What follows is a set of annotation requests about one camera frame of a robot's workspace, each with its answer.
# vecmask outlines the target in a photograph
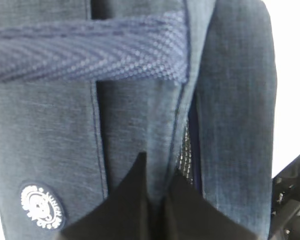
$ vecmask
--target circular logo patch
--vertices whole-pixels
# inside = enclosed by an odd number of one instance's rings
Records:
[[[58,229],[65,221],[59,201],[46,186],[26,186],[21,192],[21,205],[26,215],[43,229]]]

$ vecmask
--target stitching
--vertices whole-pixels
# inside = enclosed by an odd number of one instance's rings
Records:
[[[94,92],[93,92],[93,81],[90,81],[90,99],[91,99],[91,106],[92,106],[92,112],[93,112],[93,128],[94,128],[94,139],[96,144],[96,157],[98,161],[98,168],[100,172],[100,180],[101,180],[101,186],[102,186],[102,197],[103,199],[106,198],[106,188],[103,178],[103,171],[101,169],[101,159],[100,159],[100,151],[99,151],[99,142],[98,142],[98,136],[97,136],[97,121],[96,121],[96,106],[94,103]]]
[[[167,28],[163,29],[141,29],[141,30],[135,30],[135,29],[125,29],[123,30],[114,30],[109,32],[71,32],[71,33],[60,33],[56,32],[56,34],[50,33],[50,34],[44,34],[40,32],[36,35],[34,35],[36,32],[33,32],[32,34],[24,33],[18,36],[15,35],[1,35],[0,40],[14,40],[14,39],[21,39],[21,38],[27,38],[27,39],[53,39],[53,38],[67,38],[67,37],[107,37],[107,36],[125,36],[127,34],[135,34],[138,35],[140,33],[161,33],[163,30],[168,31]]]

